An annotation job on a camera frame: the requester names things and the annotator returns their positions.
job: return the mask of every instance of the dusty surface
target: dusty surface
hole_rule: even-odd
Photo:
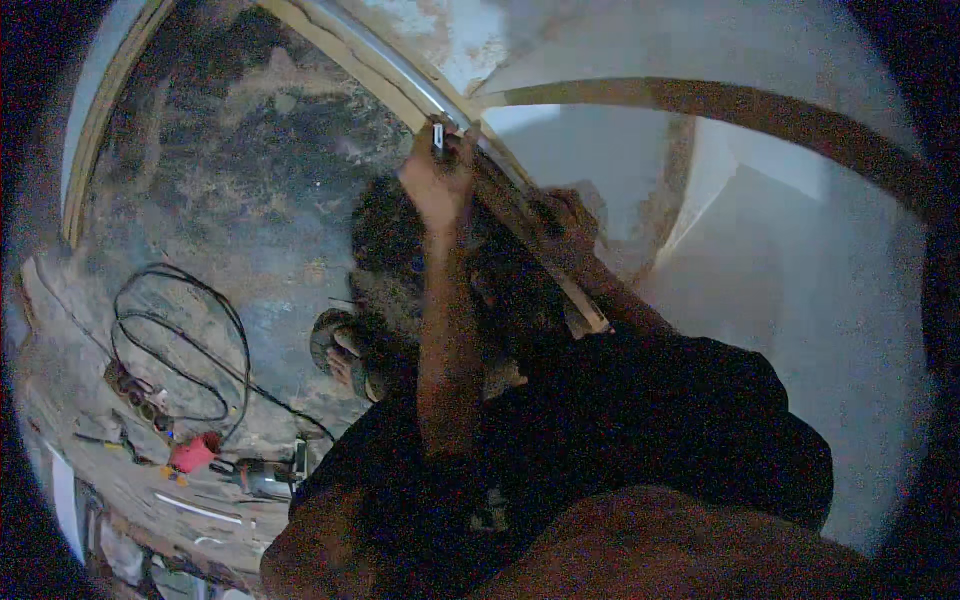
[[[348,298],[350,214],[368,181],[393,171],[410,133],[362,86],[309,42],[243,3],[177,15],[136,67],[110,123],[72,255],[50,251],[23,274],[35,334],[18,365],[22,416],[74,465],[120,514],[181,549],[227,568],[255,573],[263,549],[286,524],[285,504],[249,500],[212,473],[189,486],[135,466],[122,452],[78,444],[74,432],[104,435],[112,410],[127,417],[143,454],[165,463],[166,441],[139,422],[104,383],[112,299],[138,268],[177,265],[227,296],[247,329],[254,381],[340,436],[368,408],[314,366],[307,336],[331,298]],[[239,339],[223,312],[182,285],[147,280],[125,307],[154,310],[240,368]],[[159,327],[131,323],[151,347],[209,381],[239,415],[242,386]],[[207,391],[174,376],[122,336],[132,371],[168,391],[174,416],[211,416]],[[181,422],[177,439],[207,428]],[[330,442],[317,428],[254,395],[227,456],[288,459],[298,433],[314,436],[320,457]],[[163,505],[161,492],[241,525],[191,516]],[[195,545],[200,537],[224,544]]]

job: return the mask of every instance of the wooden board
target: wooden board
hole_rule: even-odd
[[[80,242],[87,187],[100,154],[113,106],[134,64],[176,4],[176,0],[147,1],[107,67],[104,79],[93,98],[77,143],[77,153],[74,155],[70,182],[67,184],[63,203],[63,237],[74,249]]]

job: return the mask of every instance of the arched wooden frame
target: arched wooden frame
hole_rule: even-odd
[[[146,0],[133,28],[104,73],[73,161],[63,205],[63,236],[80,240],[88,183],[112,108],[132,66],[173,9],[175,0]],[[387,43],[333,0],[258,0],[276,16],[340,64],[416,131],[427,115],[445,113],[461,127],[480,121],[487,108],[594,104],[653,108],[725,121],[812,150],[852,169],[892,194],[927,221],[936,187],[922,161],[896,144],[838,112],[751,87],[665,78],[559,82],[465,98],[416,52],[398,40]],[[530,183],[516,159],[484,127],[488,154],[509,178],[492,176],[478,196],[520,238],[565,291],[583,316],[585,332],[598,332],[607,320],[589,297],[540,251],[523,212],[523,188]]]

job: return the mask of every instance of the metal strip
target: metal strip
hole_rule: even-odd
[[[470,118],[462,110],[457,108],[457,106],[446,97],[446,94],[433,85],[433,82],[427,79],[412,62],[380,38],[380,36],[375,34],[369,27],[358,21],[356,17],[342,6],[333,0],[303,0],[303,2],[322,12],[327,18],[357,36],[360,41],[388,62],[396,72],[410,82],[430,104],[436,107],[439,112],[448,116],[461,130],[466,130],[470,127],[472,124]],[[496,163],[496,166],[500,167],[500,170],[510,178],[510,181],[512,181],[520,191],[526,191],[528,187],[526,179],[520,176],[510,160],[494,148],[489,139],[481,136],[477,145]]]

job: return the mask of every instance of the electrical cord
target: electrical cord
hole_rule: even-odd
[[[233,324],[234,328],[236,329],[237,334],[240,337],[240,342],[243,345],[244,368],[242,372],[239,372],[233,366],[224,363],[224,361],[222,361],[220,358],[214,355],[212,350],[207,348],[203,343],[191,337],[179,325],[170,322],[168,319],[166,319],[162,315],[159,315],[149,310],[132,310],[132,309],[121,310],[120,309],[121,297],[129,293],[131,288],[133,288],[134,284],[137,281],[149,276],[172,279],[174,281],[179,281],[181,283],[185,283],[189,286],[199,289],[204,293],[206,293],[208,296],[212,297],[217,302],[217,304],[221,308],[223,308],[224,312],[227,314],[227,317],[230,319],[230,322]],[[318,420],[310,417],[309,415],[303,413],[302,411],[295,409],[294,407],[290,406],[286,402],[283,402],[276,396],[273,396],[272,394],[270,394],[260,386],[251,382],[252,367],[251,367],[250,344],[247,339],[247,331],[246,329],[244,329],[243,323],[240,321],[240,315],[237,313],[236,309],[233,307],[233,305],[230,303],[227,297],[225,297],[220,292],[217,292],[215,289],[213,289],[209,285],[203,283],[196,277],[190,275],[183,269],[174,267],[173,265],[168,265],[166,263],[151,263],[146,267],[144,267],[143,269],[140,269],[139,271],[134,273],[132,276],[130,276],[129,279],[127,279],[127,282],[124,283],[123,287],[120,288],[120,291],[117,292],[117,295],[113,298],[113,316],[115,321],[113,323],[113,327],[110,329],[110,345],[112,347],[112,358],[113,360],[117,361],[117,363],[120,366],[124,367],[124,369],[126,368],[123,361],[120,359],[120,355],[116,346],[116,331],[118,329],[120,330],[120,332],[124,334],[124,337],[126,337],[134,346],[140,348],[141,350],[143,350],[144,352],[146,352],[147,354],[155,358],[157,361],[159,361],[161,364],[163,364],[165,367],[167,367],[177,375],[183,377],[184,379],[212,393],[220,403],[221,411],[220,411],[220,414],[217,415],[216,417],[176,417],[177,420],[192,420],[192,421],[200,421],[200,422],[217,422],[217,421],[226,420],[229,415],[229,408],[227,406],[227,401],[224,399],[220,391],[217,390],[216,386],[210,384],[209,382],[203,381],[199,377],[192,375],[180,369],[176,365],[174,365],[169,359],[164,357],[158,350],[154,348],[150,348],[142,340],[134,336],[124,326],[124,322],[133,320],[133,319],[139,319],[139,320],[149,321],[151,323],[154,323],[163,327],[164,329],[167,329],[177,337],[181,338],[184,342],[192,346],[194,349],[196,349],[200,354],[202,354],[204,357],[210,360],[213,364],[215,364],[217,367],[219,367],[221,370],[227,373],[234,380],[243,384],[243,389],[244,389],[243,406],[240,411],[240,416],[237,418],[236,422],[233,424],[233,426],[224,436],[222,444],[227,443],[227,441],[233,436],[234,433],[236,433],[237,429],[240,427],[240,424],[246,418],[247,410],[250,407],[251,392],[255,392],[258,395],[264,397],[269,402],[271,402],[276,406],[279,406],[280,408],[287,411],[291,415],[294,415],[295,417],[300,417],[301,419],[304,419],[310,422],[311,424],[315,425],[321,431],[323,431],[324,434],[332,442],[337,441],[337,439],[333,436],[333,434],[330,433],[329,429],[324,427],[323,424],[320,423]]]

